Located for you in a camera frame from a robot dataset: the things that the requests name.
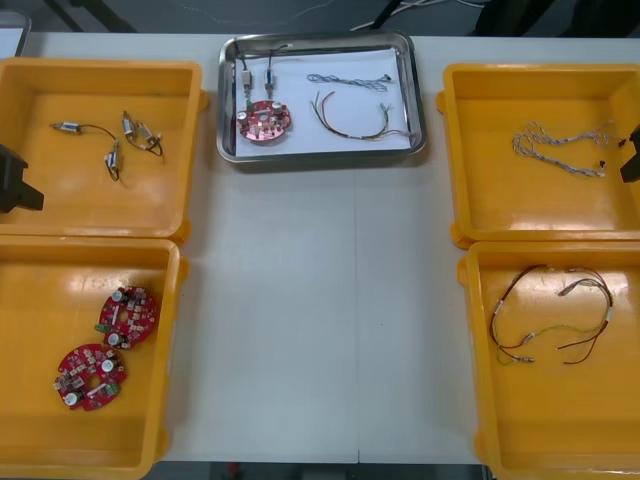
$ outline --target yellow plastic tray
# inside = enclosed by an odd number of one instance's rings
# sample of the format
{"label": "yellow plastic tray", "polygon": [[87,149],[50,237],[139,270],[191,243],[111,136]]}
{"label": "yellow plastic tray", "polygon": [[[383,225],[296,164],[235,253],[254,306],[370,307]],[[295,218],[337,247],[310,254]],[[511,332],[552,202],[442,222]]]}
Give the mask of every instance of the yellow plastic tray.
{"label": "yellow plastic tray", "polygon": [[606,177],[574,175],[517,155],[513,135],[537,121],[556,137],[596,128],[628,137],[640,124],[637,65],[451,65],[437,98],[445,115],[456,245],[474,241],[640,240],[640,183],[619,168],[635,150],[590,141],[538,151]]}
{"label": "yellow plastic tray", "polygon": [[[169,240],[0,236],[0,477],[138,479],[168,448],[167,362],[188,263]],[[95,412],[53,389],[60,360],[101,343],[94,330],[118,287],[161,304],[152,335],[122,353],[128,378]]]}
{"label": "yellow plastic tray", "polygon": [[[44,210],[0,215],[0,235],[188,238],[191,167],[198,110],[206,106],[195,63],[11,58],[0,63],[0,143],[29,164],[25,181]],[[129,145],[123,110],[162,133],[164,158]],[[120,138],[122,182],[104,156],[113,141],[53,122],[91,123]]]}
{"label": "yellow plastic tray", "polygon": [[[555,295],[584,277],[565,273],[576,266],[603,275],[614,297],[611,323],[591,356],[588,349],[555,347],[584,334],[546,333],[518,349],[533,364],[501,366],[488,323],[514,276],[532,272],[500,310],[500,337],[518,341],[558,323],[591,327],[602,321],[606,303],[595,288]],[[475,357],[479,433],[476,453],[500,479],[619,478],[640,475],[640,243],[479,242],[458,266],[465,287]]]}

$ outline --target wire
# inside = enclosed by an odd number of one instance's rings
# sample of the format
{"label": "wire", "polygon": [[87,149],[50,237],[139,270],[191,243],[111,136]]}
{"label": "wire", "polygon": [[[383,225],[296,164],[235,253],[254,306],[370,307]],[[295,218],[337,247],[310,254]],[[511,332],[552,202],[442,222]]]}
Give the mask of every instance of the wire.
{"label": "wire", "polygon": [[162,145],[160,144],[160,139],[156,138],[156,140],[151,143],[150,146],[144,146],[144,145],[138,145],[137,143],[135,143],[128,135],[125,135],[125,137],[127,138],[127,142],[129,142],[129,144],[132,147],[137,148],[138,150],[142,150],[143,152],[149,152],[154,154],[156,157],[161,157],[162,155],[164,155],[164,150],[162,149]]}
{"label": "wire", "polygon": [[333,95],[334,92],[329,93],[326,97],[324,97],[322,99],[322,102],[320,103],[320,106],[318,106],[318,101],[320,98],[320,92],[318,92],[316,94],[316,100],[315,102],[311,102],[311,106],[313,107],[313,111],[315,112],[316,116],[318,117],[318,120],[320,120],[320,123],[322,123],[322,126],[324,128],[326,128],[327,130],[329,130],[331,133],[338,135],[340,137],[343,138],[350,138],[352,140],[378,140],[379,138],[383,137],[384,135],[387,135],[389,133],[399,133],[401,135],[405,135],[405,136],[411,136],[411,134],[409,132],[403,132],[402,130],[387,130],[387,127],[389,126],[389,108],[385,106],[384,104],[380,104],[380,109],[382,110],[382,115],[384,117],[384,125],[382,126],[382,129],[380,131],[378,131],[377,133],[374,133],[372,135],[362,135],[362,136],[358,136],[358,135],[350,135],[348,133],[344,133],[341,132],[339,130],[336,130],[335,128],[333,128],[330,124],[329,121],[327,120],[327,116],[326,116],[326,112],[325,112],[325,104],[327,103],[327,100],[329,99],[329,97],[331,97],[331,95]]}
{"label": "wire", "polygon": [[589,138],[593,140],[596,145],[605,146],[609,144],[610,138],[614,138],[618,141],[623,140],[621,137],[615,135],[607,135],[606,133],[600,132],[602,129],[608,127],[609,125],[613,125],[613,120],[609,120],[599,127],[594,128],[593,130],[588,130],[584,133],[580,133],[578,135],[574,135],[573,137],[567,138],[553,138],[546,132],[544,128],[542,128],[542,125],[540,125],[536,121],[527,123],[527,125],[525,126],[525,130],[533,140],[540,144],[566,145],[567,143],[575,142],[576,140]]}
{"label": "wire", "polygon": [[280,45],[275,50],[269,50],[269,68],[268,68],[268,70],[271,70],[271,58],[273,57],[273,54],[276,53],[279,50],[282,50],[283,48],[287,48],[287,47],[290,47],[290,46],[291,46],[290,43],[285,43],[284,45]]}
{"label": "wire", "polygon": [[358,87],[368,88],[370,90],[375,90],[376,92],[386,92],[388,91],[385,83],[391,83],[391,77],[386,73],[376,79],[376,80],[360,80],[356,78],[355,80],[345,80],[343,78],[338,78],[335,75],[327,75],[322,76],[317,73],[310,73],[307,75],[307,80],[313,83],[343,83],[345,85],[356,85]]}
{"label": "wire", "polygon": [[238,41],[235,38],[233,39],[233,48],[235,48],[236,50],[236,57],[238,57],[242,62],[242,68],[244,70],[248,70],[247,61],[245,60],[244,55],[240,53],[240,48],[238,47]]}
{"label": "wire", "polygon": [[[395,15],[398,15],[399,13],[402,13],[410,8],[414,8],[414,7],[430,7],[432,5],[438,5],[439,3],[445,3],[448,2],[450,0],[418,0],[416,2],[402,2],[402,5],[398,8],[396,8],[393,12],[391,12],[391,14],[389,15],[389,17],[393,17]],[[462,5],[467,5],[469,7],[476,7],[476,8],[484,8],[484,4],[474,4],[472,2],[463,2],[463,1],[459,1],[456,0],[458,3],[462,4]],[[373,21],[371,22],[367,22],[367,23],[363,23],[362,25],[358,25],[356,27],[353,27],[351,29],[352,32],[355,32],[356,30],[362,30],[364,28],[367,27],[371,27],[373,25]]]}
{"label": "wire", "polygon": [[116,142],[116,141],[118,140],[118,139],[116,138],[116,136],[115,136],[113,133],[111,133],[111,132],[110,132],[109,130],[107,130],[106,128],[104,128],[104,127],[100,127],[100,126],[98,126],[98,125],[92,125],[92,124],[90,124],[90,123],[85,123],[85,124],[82,124],[82,125],[78,125],[78,128],[96,128],[96,129],[98,129],[98,130],[103,131],[103,132],[104,132],[104,133],[106,133],[107,135],[109,135],[109,136],[113,139],[113,141],[114,141],[114,142]]}
{"label": "wire", "polygon": [[462,5],[466,5],[467,7],[473,7],[473,8],[484,8],[484,6],[486,5],[486,3],[472,3],[472,2],[467,2],[465,0],[456,0],[456,2],[462,4]]}
{"label": "wire", "polygon": [[569,165],[557,158],[548,157],[546,155],[542,155],[538,153],[536,147],[526,133],[516,133],[513,136],[513,151],[518,155],[522,155],[525,157],[533,157],[538,160],[542,160],[543,162],[550,163],[552,165],[556,165],[557,167],[562,168],[563,170],[569,173],[577,173],[580,175],[584,175],[585,177],[604,177],[604,169],[606,167],[606,163],[604,161],[600,161],[600,168],[597,170],[592,170],[589,168],[578,168]]}
{"label": "wire", "polygon": [[516,133],[513,136],[513,151],[525,157],[533,157],[538,160],[542,160],[543,162],[551,163],[552,165],[556,165],[569,173],[577,173],[586,177],[604,177],[604,169],[606,168],[606,162],[604,161],[599,162],[598,169],[573,167],[561,160],[539,153],[535,148],[535,143],[560,146],[577,140],[590,139],[593,140],[596,145],[604,147],[609,145],[610,140],[614,139],[616,140],[617,145],[621,147],[624,145],[624,139],[601,132],[602,129],[612,124],[613,121],[609,120],[593,130],[588,130],[584,133],[574,135],[573,137],[553,138],[546,132],[542,125],[538,122],[532,121],[527,123],[524,133]]}
{"label": "wire", "polygon": [[376,17],[371,26],[371,30],[378,30],[384,23],[389,20],[393,11],[398,8],[402,0],[389,0],[389,3],[382,9],[380,15]]}
{"label": "wire", "polygon": [[[591,355],[591,352],[593,351],[593,348],[595,346],[595,343],[598,339],[598,337],[600,335],[602,335],[602,332],[605,330],[605,328],[607,327],[607,325],[609,324],[609,321],[611,320],[611,317],[613,315],[613,295],[611,294],[611,291],[609,290],[609,287],[607,286],[604,278],[602,278],[602,276],[596,272],[595,270],[592,270],[590,268],[586,268],[586,267],[577,267],[577,268],[571,268],[568,270],[568,272],[574,273],[574,272],[586,272],[590,275],[593,275],[594,277],[596,277],[598,280],[593,279],[593,278],[581,278],[580,280],[577,280],[573,283],[571,283],[570,285],[568,285],[567,287],[563,288],[560,292],[558,292],[558,296],[559,297],[564,297],[566,295],[568,295],[569,293],[571,293],[577,286],[589,286],[589,287],[597,287],[600,289],[600,291],[603,293],[603,295],[605,296],[605,299],[607,301],[607,310],[605,312],[605,318],[602,321],[602,323],[600,323],[598,326],[593,327],[593,328],[580,328],[580,327],[575,327],[573,325],[565,325],[565,324],[559,324],[559,325],[551,325],[549,327],[543,328],[542,330],[538,331],[538,332],[531,332],[529,334],[527,334],[525,337],[522,338],[522,340],[520,340],[519,343],[515,344],[515,345],[503,345],[501,343],[501,341],[499,340],[498,337],[498,322],[497,322],[497,316],[498,316],[498,312],[500,311],[500,309],[502,308],[502,306],[504,305],[507,297],[509,296],[509,294],[511,293],[511,291],[515,288],[515,286],[518,284],[518,282],[520,280],[522,280],[522,278],[524,278],[526,275],[528,275],[529,273],[531,273],[532,271],[539,269],[539,268],[547,268],[547,265],[532,265],[530,267],[527,267],[526,269],[524,269],[522,272],[520,272],[518,275],[516,275],[514,277],[514,279],[511,281],[511,284],[509,285],[509,287],[507,288],[507,290],[505,291],[505,293],[502,295],[502,297],[500,298],[500,300],[498,300],[498,303],[496,304],[496,307],[493,310],[493,313],[491,314],[491,318],[489,320],[489,336],[491,337],[491,339],[494,341],[494,343],[496,344],[496,346],[498,347],[496,350],[496,353],[498,355],[498,361],[501,365],[511,365],[515,362],[524,362],[524,363],[533,363],[535,362],[535,359],[533,357],[521,357],[518,355],[512,355],[511,353],[509,353],[507,350],[511,350],[511,349],[515,349],[515,348],[519,348],[522,347],[523,345],[527,344],[530,340],[532,340],[535,337],[539,337],[540,335],[548,332],[548,331],[552,331],[552,330],[570,330],[573,332],[577,332],[577,333],[593,333],[596,332],[594,335],[592,335],[590,338],[586,339],[586,340],[582,340],[579,342],[574,342],[574,343],[569,343],[566,345],[562,345],[560,347],[557,347],[557,350],[562,350],[568,347],[573,347],[576,345],[582,345],[584,343],[588,343],[588,342],[592,342],[591,344],[591,348],[589,349],[589,351],[587,352],[587,354],[579,361],[576,362],[563,362],[566,365],[577,365],[579,363],[584,362],[587,358],[589,358],[589,355]],[[508,356],[511,360],[508,362],[504,362],[501,358],[500,358],[500,354],[504,354],[506,356]]]}

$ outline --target wire connector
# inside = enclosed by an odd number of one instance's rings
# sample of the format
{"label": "wire connector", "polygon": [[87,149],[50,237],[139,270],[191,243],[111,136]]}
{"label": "wire connector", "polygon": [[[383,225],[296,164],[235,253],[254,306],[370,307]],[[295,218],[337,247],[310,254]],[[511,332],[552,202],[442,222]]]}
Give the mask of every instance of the wire connector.
{"label": "wire connector", "polygon": [[522,362],[522,363],[534,363],[536,361],[536,359],[533,357],[519,357],[518,355],[514,355],[513,358],[517,362]]}
{"label": "wire connector", "polygon": [[522,339],[522,345],[526,345],[527,343],[529,343],[531,340],[535,338],[535,336],[536,336],[536,333],[531,332],[529,335],[527,335]]}
{"label": "wire connector", "polygon": [[57,122],[52,123],[51,128],[64,133],[70,133],[72,135],[80,135],[83,133],[82,127],[79,123],[75,122]]}
{"label": "wire connector", "polygon": [[122,155],[118,152],[119,146],[120,144],[116,140],[111,151],[104,157],[104,163],[109,171],[109,175],[111,175],[111,179],[114,182],[117,182],[120,179],[120,170],[122,169]]}

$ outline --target white paper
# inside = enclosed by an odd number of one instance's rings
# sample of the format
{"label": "white paper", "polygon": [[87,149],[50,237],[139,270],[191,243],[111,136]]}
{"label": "white paper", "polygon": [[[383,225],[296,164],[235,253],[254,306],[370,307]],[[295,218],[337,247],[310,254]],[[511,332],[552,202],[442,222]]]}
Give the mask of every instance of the white paper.
{"label": "white paper", "polygon": [[[268,59],[247,60],[253,74],[251,100],[266,100],[264,72]],[[242,87],[242,62],[236,61],[236,108],[245,109]],[[325,129],[316,117],[311,101],[320,92],[336,93],[326,103],[329,123],[350,135],[371,135],[384,125],[380,104],[391,106],[389,129],[407,131],[402,90],[398,81],[396,52],[393,49],[373,52],[336,53],[326,55],[295,55],[274,57],[272,71],[275,78],[273,99],[282,102],[291,112],[292,124],[286,133],[266,143],[253,143],[241,135],[236,136],[236,155],[248,157],[311,152],[340,152],[355,150],[399,150],[410,146],[409,138],[388,134],[379,140],[365,141],[343,138]],[[343,79],[373,80],[389,75],[387,92],[376,92],[360,86],[339,83],[313,83],[307,75],[335,75]]]}
{"label": "white paper", "polygon": [[0,28],[0,59],[16,54],[21,36],[22,28]]}

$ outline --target red circuit board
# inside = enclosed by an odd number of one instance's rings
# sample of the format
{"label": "red circuit board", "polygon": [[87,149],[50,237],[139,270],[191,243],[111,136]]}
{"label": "red circuit board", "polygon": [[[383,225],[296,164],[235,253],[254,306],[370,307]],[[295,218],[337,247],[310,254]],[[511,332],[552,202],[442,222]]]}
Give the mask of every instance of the red circuit board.
{"label": "red circuit board", "polygon": [[266,142],[275,140],[284,135],[284,132],[291,126],[291,113],[286,105],[282,105],[282,113],[276,114],[273,111],[272,100],[262,100],[253,104],[251,111],[246,110],[247,123],[245,125],[238,121],[240,134],[254,142]]}
{"label": "red circuit board", "polygon": [[141,287],[120,287],[100,312],[96,330],[104,333],[104,343],[129,350],[147,338],[157,320],[156,302]]}
{"label": "red circuit board", "polygon": [[53,388],[71,410],[104,407],[118,396],[120,384],[127,378],[117,353],[97,343],[69,352],[60,362],[58,372]]}

